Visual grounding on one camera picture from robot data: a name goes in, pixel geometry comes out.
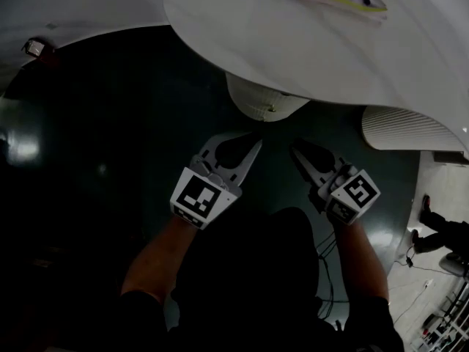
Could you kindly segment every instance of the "dark floor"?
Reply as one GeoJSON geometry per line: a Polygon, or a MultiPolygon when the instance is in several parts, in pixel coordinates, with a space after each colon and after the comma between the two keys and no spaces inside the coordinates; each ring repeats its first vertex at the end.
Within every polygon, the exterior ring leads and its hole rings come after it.
{"type": "MultiPolygon", "coordinates": [[[[301,136],[339,151],[366,169],[381,190],[362,222],[390,269],[407,226],[419,153],[367,146],[360,131],[363,107],[310,102],[280,122],[251,120],[231,102],[224,73],[195,55],[168,26],[107,34],[59,53],[59,72],[29,65],[6,95],[32,111],[26,120],[37,120],[40,154],[23,166],[42,179],[35,189],[40,218],[60,215],[54,216],[51,239],[60,230],[69,243],[80,236],[86,245],[93,234],[105,243],[114,231],[126,235],[128,227],[150,238],[170,215],[169,198],[182,168],[213,134],[259,131],[263,147],[242,186],[242,207],[267,213],[299,207],[320,242],[331,227],[309,203],[309,187],[287,148],[301,136]],[[95,209],[101,217],[93,216],[95,209]]],[[[5,124],[12,123],[0,118],[5,124]]],[[[35,227],[36,235],[42,235],[41,228],[35,227]]],[[[335,297],[346,299],[336,252],[328,261],[335,297]]],[[[324,272],[318,294],[329,296],[324,272]]],[[[347,311],[346,304],[335,304],[330,320],[344,320],[347,311]]]]}

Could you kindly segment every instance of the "black shirt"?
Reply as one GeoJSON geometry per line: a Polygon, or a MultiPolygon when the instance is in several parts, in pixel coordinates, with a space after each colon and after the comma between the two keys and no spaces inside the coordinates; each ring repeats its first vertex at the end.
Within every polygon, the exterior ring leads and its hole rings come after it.
{"type": "MultiPolygon", "coordinates": [[[[272,304],[272,309],[285,304],[272,304]]],[[[339,332],[323,320],[268,320],[256,322],[253,314],[223,315],[208,323],[204,314],[181,319],[177,328],[166,330],[162,306],[142,292],[124,294],[119,300],[116,317],[118,351],[164,351],[179,348],[247,349],[305,348],[309,351],[401,352],[402,340],[394,330],[384,298],[363,298],[350,305],[344,331],[339,332]]]]}

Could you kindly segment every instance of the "forearm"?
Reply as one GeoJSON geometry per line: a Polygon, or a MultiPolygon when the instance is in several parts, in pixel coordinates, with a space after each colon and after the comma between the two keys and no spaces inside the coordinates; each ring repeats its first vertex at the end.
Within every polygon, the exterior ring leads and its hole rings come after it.
{"type": "Polygon", "coordinates": [[[165,229],[140,252],[130,265],[122,294],[140,290],[163,304],[197,229],[173,216],[165,229]]]}
{"type": "Polygon", "coordinates": [[[342,276],[349,299],[382,297],[389,299],[388,279],[362,226],[334,222],[342,276]]]}

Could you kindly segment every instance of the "shoe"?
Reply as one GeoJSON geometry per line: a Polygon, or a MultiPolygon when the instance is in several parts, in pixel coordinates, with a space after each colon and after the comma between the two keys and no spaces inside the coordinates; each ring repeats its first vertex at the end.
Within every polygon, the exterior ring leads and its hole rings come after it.
{"type": "Polygon", "coordinates": [[[422,218],[426,213],[430,213],[430,196],[425,194],[424,198],[422,199],[422,208],[420,209],[420,215],[418,216],[418,221],[422,224],[425,224],[422,218]]]}
{"type": "Polygon", "coordinates": [[[422,199],[422,211],[430,211],[430,196],[428,194],[425,194],[422,199]]]}
{"type": "Polygon", "coordinates": [[[418,239],[418,230],[412,230],[410,233],[410,246],[415,245],[418,239]]]}

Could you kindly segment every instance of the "sleeve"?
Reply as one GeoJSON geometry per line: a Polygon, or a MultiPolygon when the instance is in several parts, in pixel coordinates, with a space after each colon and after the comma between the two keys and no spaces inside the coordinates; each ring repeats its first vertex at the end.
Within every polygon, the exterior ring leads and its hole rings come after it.
{"type": "Polygon", "coordinates": [[[363,298],[350,302],[350,315],[344,333],[352,351],[404,352],[404,344],[394,329],[385,298],[363,298]]]}
{"type": "Polygon", "coordinates": [[[115,351],[164,351],[168,333],[160,303],[144,292],[122,295],[114,318],[115,351]]]}

